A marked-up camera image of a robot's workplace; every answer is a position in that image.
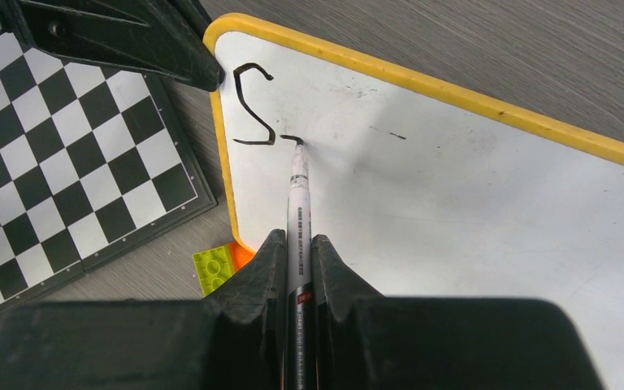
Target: green lego brick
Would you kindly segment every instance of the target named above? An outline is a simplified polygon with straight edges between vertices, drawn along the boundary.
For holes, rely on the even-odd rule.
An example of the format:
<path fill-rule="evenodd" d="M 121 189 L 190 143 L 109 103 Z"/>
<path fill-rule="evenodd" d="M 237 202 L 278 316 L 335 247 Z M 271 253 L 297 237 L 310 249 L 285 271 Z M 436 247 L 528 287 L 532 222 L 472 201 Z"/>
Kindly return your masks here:
<path fill-rule="evenodd" d="M 195 253 L 193 260 L 205 297 L 236 273 L 228 245 Z"/>

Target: white marker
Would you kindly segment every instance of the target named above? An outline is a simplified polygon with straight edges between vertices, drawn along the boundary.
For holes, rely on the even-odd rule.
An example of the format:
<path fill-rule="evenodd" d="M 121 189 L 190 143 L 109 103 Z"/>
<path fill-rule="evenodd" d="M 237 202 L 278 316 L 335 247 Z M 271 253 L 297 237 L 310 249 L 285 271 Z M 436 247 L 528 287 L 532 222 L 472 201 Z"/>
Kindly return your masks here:
<path fill-rule="evenodd" d="M 288 193 L 288 312 L 284 389 L 316 389 L 314 290 L 310 265 L 312 225 L 307 156 L 302 139 L 296 136 L 281 138 L 297 143 Z"/>

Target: whiteboard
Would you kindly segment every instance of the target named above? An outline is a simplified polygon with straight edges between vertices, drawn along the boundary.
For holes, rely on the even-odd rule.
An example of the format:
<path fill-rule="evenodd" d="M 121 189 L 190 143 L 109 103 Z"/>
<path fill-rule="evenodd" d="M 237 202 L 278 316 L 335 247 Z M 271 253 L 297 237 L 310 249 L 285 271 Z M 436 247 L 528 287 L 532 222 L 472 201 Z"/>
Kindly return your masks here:
<path fill-rule="evenodd" d="M 232 77 L 253 62 L 274 80 L 243 73 L 244 98 L 277 135 L 305 140 L 312 232 L 346 264 L 385 295 L 552 301 L 605 384 L 624 388 L 624 166 L 256 35 L 214 38 L 228 75 L 214 120 L 242 244 L 285 227 L 294 149 L 233 141 L 267 138 Z"/>

